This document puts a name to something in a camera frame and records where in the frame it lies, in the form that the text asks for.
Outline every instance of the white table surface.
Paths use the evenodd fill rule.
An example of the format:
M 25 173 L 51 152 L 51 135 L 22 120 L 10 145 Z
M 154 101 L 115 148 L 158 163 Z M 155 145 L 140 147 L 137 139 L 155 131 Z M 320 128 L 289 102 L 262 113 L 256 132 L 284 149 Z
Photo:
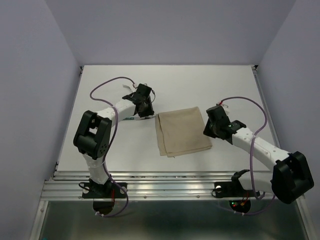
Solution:
M 86 65 L 84 67 L 70 122 L 67 128 L 57 171 L 87 171 L 83 156 L 73 145 L 77 127 L 83 113 L 107 107 L 89 98 L 90 91 L 111 78 L 125 76 L 137 84 L 147 83 L 154 89 L 156 113 L 198 106 L 203 121 L 207 122 L 206 109 L 226 97 L 244 96 L 262 104 L 250 66 L 228 65 Z M 119 101 L 129 90 L 116 80 L 101 87 L 95 96 L 112 103 Z M 251 102 L 228 100 L 231 121 L 239 120 L 252 131 L 264 122 L 262 112 Z M 274 143 L 269 125 L 259 134 Z M 121 121 L 118 132 L 107 155 L 106 163 L 111 172 L 206 172 L 240 171 L 249 168 L 249 154 L 227 141 L 211 139 L 210 150 L 173 157 L 160 156 L 157 145 L 155 120 Z M 268 169 L 256 159 L 254 170 Z

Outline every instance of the gray wall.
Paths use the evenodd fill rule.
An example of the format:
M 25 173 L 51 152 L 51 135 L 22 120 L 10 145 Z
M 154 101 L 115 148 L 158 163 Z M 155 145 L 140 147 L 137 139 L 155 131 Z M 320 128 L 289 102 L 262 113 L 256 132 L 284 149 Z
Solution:
M 0 7 L 0 239 L 29 239 L 53 173 L 79 66 L 43 0 Z
M 320 229 L 320 1 L 297 0 L 258 67 L 280 144 L 308 159 L 315 186 L 306 193 Z
M 258 64 L 294 0 L 46 0 L 80 64 Z

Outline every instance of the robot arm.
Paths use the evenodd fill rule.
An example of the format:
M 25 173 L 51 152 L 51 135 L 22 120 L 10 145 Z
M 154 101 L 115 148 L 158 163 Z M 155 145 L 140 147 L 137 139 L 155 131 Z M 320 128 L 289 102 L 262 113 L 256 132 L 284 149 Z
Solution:
M 250 152 L 254 134 L 245 124 L 238 120 L 230 122 L 224 108 L 219 104 L 209 108 L 206 112 L 208 121 L 203 134 L 226 140 Z M 282 202 L 290 204 L 314 186 L 306 157 L 298 151 L 289 153 L 256 137 L 253 156 L 271 171 L 270 173 L 254 173 L 254 183 L 259 191 L 273 193 Z M 235 188 L 242 188 L 240 192 L 241 190 L 252 190 L 249 170 L 235 173 L 232 181 Z
M 83 114 L 73 144 L 86 160 L 90 173 L 89 182 L 96 192 L 99 189 L 103 192 L 107 188 L 108 176 L 104 170 L 103 156 L 109 150 L 111 128 L 116 124 L 114 108 L 118 113 L 118 122 L 135 114 L 141 118 L 152 116 L 154 111 L 150 100 L 151 90 L 150 87 L 139 84 L 135 92 L 124 96 L 113 107 L 98 112 L 88 110 Z

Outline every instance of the black clamp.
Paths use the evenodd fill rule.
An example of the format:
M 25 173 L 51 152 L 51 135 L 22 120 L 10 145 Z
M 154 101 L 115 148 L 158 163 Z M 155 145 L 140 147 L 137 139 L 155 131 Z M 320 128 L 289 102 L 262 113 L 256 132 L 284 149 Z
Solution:
M 128 187 L 126 182 L 117 182 L 125 190 Z M 119 187 L 111 182 L 110 178 L 105 182 L 105 184 L 98 184 L 89 178 L 89 182 L 80 182 L 79 187 L 85 192 L 82 192 L 83 199 L 111 199 L 112 191 L 114 191 L 115 199 L 125 199 L 126 195 L 122 192 Z
M 211 138 L 219 138 L 232 143 L 232 135 L 237 130 L 246 128 L 242 122 L 235 120 L 230 122 L 224 108 L 221 105 L 213 106 L 206 110 L 208 121 L 206 122 L 203 134 Z
M 239 172 L 236 172 L 232 177 L 231 181 L 217 181 L 214 183 L 214 190 L 212 191 L 212 196 L 218 199 L 222 198 L 239 198 L 243 197 L 245 194 L 249 194 L 249 197 L 254 196 L 254 192 L 252 190 L 244 190 L 241 186 L 239 178 L 249 172 L 250 170 L 245 169 Z
M 141 118 L 148 117 L 155 114 L 150 98 L 151 91 L 151 87 L 139 84 L 135 92 L 124 96 L 122 99 L 135 104 L 134 114 L 138 114 Z

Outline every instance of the beige towel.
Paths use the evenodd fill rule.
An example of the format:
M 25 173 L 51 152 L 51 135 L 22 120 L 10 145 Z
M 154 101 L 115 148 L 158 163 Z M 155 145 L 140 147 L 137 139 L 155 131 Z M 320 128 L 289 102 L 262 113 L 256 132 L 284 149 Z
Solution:
M 198 107 L 159 113 L 155 130 L 160 155 L 176 157 L 210 149 L 212 144 L 204 129 Z

